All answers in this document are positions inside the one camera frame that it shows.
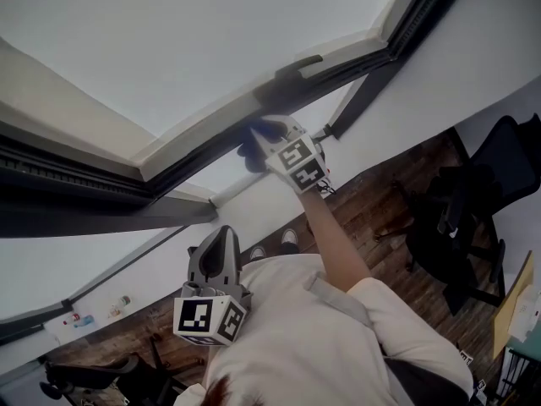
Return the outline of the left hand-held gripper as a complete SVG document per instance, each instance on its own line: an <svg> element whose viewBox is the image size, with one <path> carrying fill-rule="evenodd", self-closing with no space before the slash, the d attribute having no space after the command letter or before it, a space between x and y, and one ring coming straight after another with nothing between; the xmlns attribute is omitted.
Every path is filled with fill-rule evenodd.
<svg viewBox="0 0 541 406"><path fill-rule="evenodd" d="M230 226L223 226L197 248L189 259L188 280L192 283L185 283L181 296L174 299L173 334L198 346L230 346L251 310L252 294L242 285L228 294L198 284L238 283L238 236Z"/></svg>

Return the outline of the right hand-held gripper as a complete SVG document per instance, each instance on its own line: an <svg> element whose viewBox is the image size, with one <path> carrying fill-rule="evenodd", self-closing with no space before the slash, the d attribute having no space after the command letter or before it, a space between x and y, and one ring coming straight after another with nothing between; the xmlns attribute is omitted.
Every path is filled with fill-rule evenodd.
<svg viewBox="0 0 541 406"><path fill-rule="evenodd" d="M320 145L308 134L303 134L305 130L293 117L264 116L261 119L261 128L252 128L250 132L267 158L266 166L297 194L302 194L329 178ZM282 140L293 141L280 147Z"/></svg>

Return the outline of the blue cleaning cloth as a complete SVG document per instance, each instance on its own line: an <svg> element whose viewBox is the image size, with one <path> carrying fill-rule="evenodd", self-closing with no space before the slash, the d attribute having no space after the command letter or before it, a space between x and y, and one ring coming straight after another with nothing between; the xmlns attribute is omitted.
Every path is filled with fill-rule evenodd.
<svg viewBox="0 0 541 406"><path fill-rule="evenodd" d="M237 154L244 159L244 165L250 173L265 173L267 167L264 153L253 132L263 137L266 142L277 144L286 136L287 127L282 122L258 119L245 131L243 143L238 148Z"/></svg>

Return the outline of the person's right forearm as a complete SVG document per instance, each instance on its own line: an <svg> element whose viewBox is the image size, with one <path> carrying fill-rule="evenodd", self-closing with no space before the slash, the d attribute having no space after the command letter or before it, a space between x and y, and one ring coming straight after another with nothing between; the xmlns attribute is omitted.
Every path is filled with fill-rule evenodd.
<svg viewBox="0 0 541 406"><path fill-rule="evenodd" d="M348 292L371 272L349 239L330 207L317 190L298 195L309 227L314 235L325 268L327 281Z"/></svg>

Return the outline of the person's white sweatshirt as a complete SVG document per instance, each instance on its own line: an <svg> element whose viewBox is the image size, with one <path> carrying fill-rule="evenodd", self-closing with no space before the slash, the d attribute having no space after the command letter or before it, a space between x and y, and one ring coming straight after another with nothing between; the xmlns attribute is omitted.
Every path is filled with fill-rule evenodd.
<svg viewBox="0 0 541 406"><path fill-rule="evenodd" d="M472 373L458 349L387 285L368 277L348 291L368 312L364 325L304 287L322 271L316 254L279 255L244 267L251 313L207 372L209 382L226 381L224 406L397 406L385 356L473 395Z"/></svg>

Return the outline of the black office chair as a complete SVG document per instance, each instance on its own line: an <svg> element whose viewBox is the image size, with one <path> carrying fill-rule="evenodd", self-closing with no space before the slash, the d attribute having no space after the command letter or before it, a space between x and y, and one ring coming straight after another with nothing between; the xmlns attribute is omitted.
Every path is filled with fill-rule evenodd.
<svg viewBox="0 0 541 406"><path fill-rule="evenodd" d="M78 387L104 390L114 385L127 399L128 406L173 406L176 398L187 386L174 378L175 373L161 361L156 344L161 337L149 337L154 360L149 365L136 353L109 365L45 364L46 381L40 383L42 392L53 400L66 396Z"/></svg>
<svg viewBox="0 0 541 406"><path fill-rule="evenodd" d="M407 270L420 266L444 283L453 315L469 299L497 307L505 295L505 241L493 237L482 248L474 236L479 226L492 226L495 213L541 189L541 119L500 118L472 157L441 168L422 194L398 181L392 185L413 217L411 225L396 230L412 256Z"/></svg>

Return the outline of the yellow cardboard box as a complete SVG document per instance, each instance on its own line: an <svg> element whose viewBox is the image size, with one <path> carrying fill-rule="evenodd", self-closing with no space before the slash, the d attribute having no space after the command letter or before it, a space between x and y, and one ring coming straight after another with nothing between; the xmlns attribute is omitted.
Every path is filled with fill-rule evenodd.
<svg viewBox="0 0 541 406"><path fill-rule="evenodd" d="M533 252L529 250L515 282L492 318L492 359L498 358L511 337L508 330L516 308L516 302L527 286L533 284L533 270Z"/></svg>

